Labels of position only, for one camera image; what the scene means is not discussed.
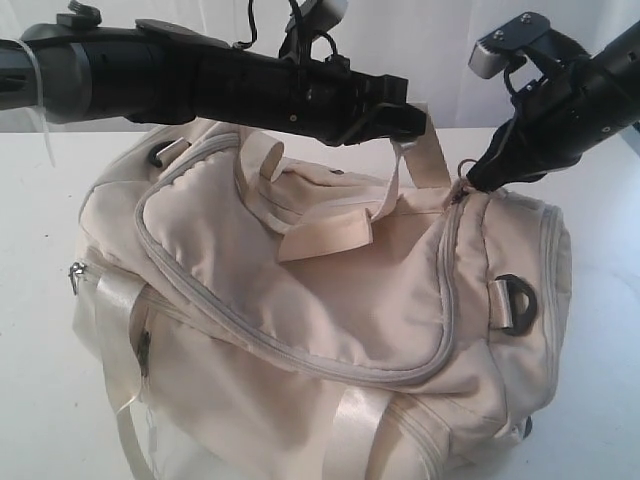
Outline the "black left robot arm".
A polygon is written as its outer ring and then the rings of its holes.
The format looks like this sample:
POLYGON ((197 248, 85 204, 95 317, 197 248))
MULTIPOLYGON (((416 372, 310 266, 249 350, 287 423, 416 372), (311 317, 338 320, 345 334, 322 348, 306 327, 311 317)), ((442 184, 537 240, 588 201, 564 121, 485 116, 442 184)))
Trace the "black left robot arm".
POLYGON ((55 124, 207 118, 329 146, 411 140, 427 120, 407 89, 403 78, 359 73, 343 58, 271 58, 151 19, 132 29, 80 29, 63 14, 1 44, 2 108, 40 106, 55 124))

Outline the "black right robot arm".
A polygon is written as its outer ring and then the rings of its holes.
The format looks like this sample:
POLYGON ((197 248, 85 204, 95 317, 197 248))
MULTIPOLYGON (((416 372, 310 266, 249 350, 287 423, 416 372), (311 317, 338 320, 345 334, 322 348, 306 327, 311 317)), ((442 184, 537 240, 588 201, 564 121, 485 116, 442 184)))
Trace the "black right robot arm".
POLYGON ((639 120, 639 26, 590 55, 549 20, 525 12, 479 39, 469 60, 483 79, 502 75, 514 107, 466 177, 492 192, 533 183, 639 120))

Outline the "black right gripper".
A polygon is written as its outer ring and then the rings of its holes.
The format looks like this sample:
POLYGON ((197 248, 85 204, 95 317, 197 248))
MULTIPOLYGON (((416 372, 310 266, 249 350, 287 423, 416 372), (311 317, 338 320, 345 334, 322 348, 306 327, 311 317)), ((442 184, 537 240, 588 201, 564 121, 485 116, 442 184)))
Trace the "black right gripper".
POLYGON ((466 174, 479 191, 527 183, 529 173, 569 168, 615 133, 615 60, 583 58, 527 94, 516 119, 500 126, 466 174))

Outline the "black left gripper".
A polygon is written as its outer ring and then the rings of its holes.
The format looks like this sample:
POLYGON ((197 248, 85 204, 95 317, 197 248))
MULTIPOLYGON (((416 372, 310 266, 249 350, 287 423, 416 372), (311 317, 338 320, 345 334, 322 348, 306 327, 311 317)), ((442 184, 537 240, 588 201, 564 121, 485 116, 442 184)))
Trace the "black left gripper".
POLYGON ((343 60, 300 65, 218 49, 204 56, 197 70, 199 117, 326 145, 420 137, 426 110, 404 99, 404 80, 355 72, 343 60))

